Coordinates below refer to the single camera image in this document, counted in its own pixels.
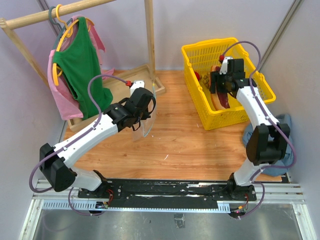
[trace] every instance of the wooden platform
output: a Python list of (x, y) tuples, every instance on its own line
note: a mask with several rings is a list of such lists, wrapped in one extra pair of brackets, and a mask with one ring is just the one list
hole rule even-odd
[[(126, 129), (87, 152), (76, 167), (106, 178), (226, 181), (246, 158), (246, 123), (205, 131), (188, 92), (183, 71), (158, 71), (166, 93), (157, 98), (149, 135), (133, 141)], [(65, 138), (73, 133), (67, 129)], [(258, 181), (280, 182), (261, 174)]]

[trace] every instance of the clothing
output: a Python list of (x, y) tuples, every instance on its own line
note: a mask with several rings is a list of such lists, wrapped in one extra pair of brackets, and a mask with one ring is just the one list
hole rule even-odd
[[(98, 114), (98, 110), (88, 95), (89, 81), (101, 74), (99, 60), (87, 29), (86, 19), (78, 18), (78, 31), (73, 42), (64, 51), (57, 51), (53, 56), (56, 63), (63, 71), (73, 98), (78, 101), (83, 119)], [(111, 91), (103, 88), (102, 78), (98, 78), (91, 85), (91, 94), (102, 110), (106, 109), (113, 100)]]
[[(77, 19), (79, 15), (73, 16), (72, 19), (73, 21)], [(69, 47), (69, 45), (72, 43), (74, 40), (76, 34), (78, 32), (78, 25), (75, 24), (73, 26), (73, 34), (70, 38), (67, 38), (62, 46), (60, 51), (63, 51)], [(90, 39), (92, 41), (93, 46), (96, 49), (96, 52), (99, 53), (99, 50), (103, 50), (104, 52), (106, 51), (106, 48), (104, 44), (102, 43), (99, 35), (97, 34), (95, 27), (91, 25), (90, 31), (89, 31)], [(69, 120), (73, 118), (83, 118), (84, 115), (79, 109), (79, 103), (73, 98), (73, 95), (71, 94), (68, 84), (64, 78), (63, 75), (58, 77), (58, 83), (59, 85), (56, 86), (54, 84), (53, 80), (53, 74), (52, 74), (52, 68), (53, 68), (53, 57), (55, 54), (56, 50), (52, 50), (49, 55), (49, 61), (48, 61), (48, 68), (47, 68), (47, 78), (48, 78), (48, 83), (50, 90), (52, 92), (53, 98), (55, 100), (56, 106), (59, 110), (60, 116), (62, 120)], [(111, 70), (102, 70), (102, 74), (109, 74), (112, 75), (114, 73), (115, 69)]]
[[(83, 17), (82, 15), (74, 15), (72, 16), (72, 22), (74, 22), (76, 19)], [(100, 36), (98, 35), (94, 25), (91, 24), (90, 21), (88, 21), (88, 24), (90, 25), (90, 31), (89, 31), (89, 36), (92, 42), (92, 45), (94, 46), (94, 48), (96, 49), (96, 54), (98, 56), (99, 59), (99, 64), (102, 65), (103, 61), (102, 61), (102, 57), (100, 54), (99, 50), (102, 50), (104, 53), (106, 52), (106, 47), (104, 45), (104, 43), (101, 41)], [(71, 37), (66, 37), (65, 41), (63, 42), (60, 51), (63, 51), (65, 49), (67, 49), (70, 44), (74, 41), (76, 35), (78, 32), (78, 24), (73, 25), (73, 34), (71, 35)]]
[[(281, 115), (278, 115), (275, 117), (279, 120), (279, 122), (281, 124), (288, 124), (288, 126), (291, 128), (291, 118), (290, 118), (289, 114), (281, 114)], [(245, 147), (247, 146), (253, 131), (254, 130), (253, 130), (253, 127), (251, 124), (249, 124), (245, 128), (244, 134), (242, 137), (242, 141), (243, 141), (243, 144)], [(289, 145), (287, 145), (284, 158), (280, 161), (277, 161), (275, 163), (275, 166), (289, 166), (290, 164), (292, 164), (293, 161), (294, 161), (294, 155), (292, 153), (291, 147)], [(288, 169), (286, 169), (286, 168), (268, 167), (263, 171), (263, 173), (270, 175), (270, 176), (280, 176), (280, 175), (285, 174), (287, 171), (288, 171)]]

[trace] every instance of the yellow plastic basket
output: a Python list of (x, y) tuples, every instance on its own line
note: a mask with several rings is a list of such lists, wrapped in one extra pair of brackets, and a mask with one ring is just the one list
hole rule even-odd
[[(249, 120), (242, 105), (231, 96), (228, 97), (230, 108), (216, 111), (211, 101), (209, 89), (204, 86), (202, 81), (197, 80), (194, 72), (196, 71), (202, 76), (206, 75), (210, 72), (211, 66), (220, 64), (219, 56), (227, 47), (236, 42), (238, 42), (236, 38), (229, 37), (200, 41), (182, 47), (185, 82), (205, 130), (217, 129)], [(251, 62), (249, 54), (240, 44), (232, 47), (225, 56), (244, 59), (246, 78), (256, 68)], [(252, 78), (258, 86), (263, 101), (266, 104), (273, 103), (276, 100), (276, 95), (267, 84), (265, 76), (257, 71)]]

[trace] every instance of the gray cloth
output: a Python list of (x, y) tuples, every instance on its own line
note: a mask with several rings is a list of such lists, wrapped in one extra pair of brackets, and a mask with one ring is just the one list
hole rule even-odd
[[(288, 126), (291, 128), (291, 118), (289, 114), (281, 114), (276, 116), (276, 118), (279, 120), (281, 124), (288, 124)], [(244, 130), (244, 134), (242, 137), (242, 141), (244, 146), (246, 147), (248, 144), (248, 141), (253, 133), (252, 124), (250, 123)], [(292, 153), (291, 147), (287, 145), (285, 156), (282, 160), (279, 160), (276, 162), (275, 166), (288, 166), (292, 164), (294, 161), (294, 155)], [(276, 167), (268, 167), (263, 171), (264, 174), (270, 175), (270, 176), (280, 176), (285, 174), (288, 171), (286, 168), (276, 168)]]

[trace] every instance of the pink garment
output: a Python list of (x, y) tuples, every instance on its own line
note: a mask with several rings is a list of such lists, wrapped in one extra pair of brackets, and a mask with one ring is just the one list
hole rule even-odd
[[(73, 16), (73, 20), (77, 19), (78, 17), (81, 17), (80, 15)], [(78, 28), (74, 27), (73, 28), (73, 34), (70, 38), (67, 38), (62, 46), (61, 46), (61, 51), (67, 49), (69, 45), (72, 43), (72, 41), (75, 39), (75, 36), (78, 32)], [(104, 44), (102, 43), (99, 35), (96, 32), (96, 29), (93, 25), (90, 27), (89, 31), (90, 39), (92, 41), (92, 44), (97, 52), (98, 58), (99, 58), (99, 50), (103, 50), (104, 52), (106, 51)], [(55, 100), (56, 106), (58, 107), (58, 110), (60, 112), (62, 120), (69, 120), (73, 118), (83, 118), (84, 115), (79, 109), (79, 103), (73, 98), (69, 88), (68, 84), (61, 75), (58, 77), (58, 83), (59, 85), (56, 86), (53, 80), (53, 74), (52, 74), (52, 69), (53, 69), (53, 57), (55, 54), (56, 50), (51, 50), (50, 55), (49, 55), (49, 62), (48, 62), (48, 69), (47, 69), (47, 78), (48, 78), (48, 83), (50, 90), (52, 92), (53, 98)], [(99, 58), (99, 63), (102, 65), (102, 60), (101, 56)], [(102, 74), (109, 74), (112, 75), (114, 73), (115, 69), (111, 70), (102, 70)]]

